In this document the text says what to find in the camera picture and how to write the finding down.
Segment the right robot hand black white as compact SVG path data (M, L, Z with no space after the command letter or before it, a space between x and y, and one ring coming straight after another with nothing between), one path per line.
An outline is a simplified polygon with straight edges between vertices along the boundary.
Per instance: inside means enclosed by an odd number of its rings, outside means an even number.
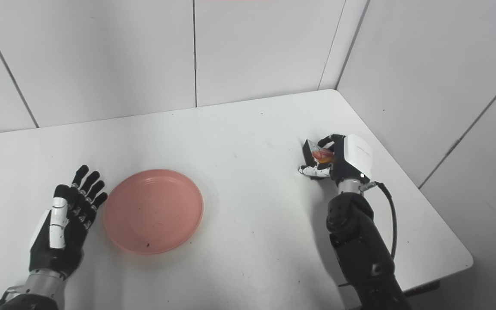
M311 179L329 178L340 184L371 181L373 149L357 135L331 134L318 142L307 139L302 147L305 164L298 172Z

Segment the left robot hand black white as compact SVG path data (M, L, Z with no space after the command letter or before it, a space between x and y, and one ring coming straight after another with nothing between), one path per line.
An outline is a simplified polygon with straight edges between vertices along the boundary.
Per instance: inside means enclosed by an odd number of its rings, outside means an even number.
M100 173L80 166L70 185L55 188L53 205L30 247L29 271L50 270L70 277L83 259L84 243L99 208L108 199Z

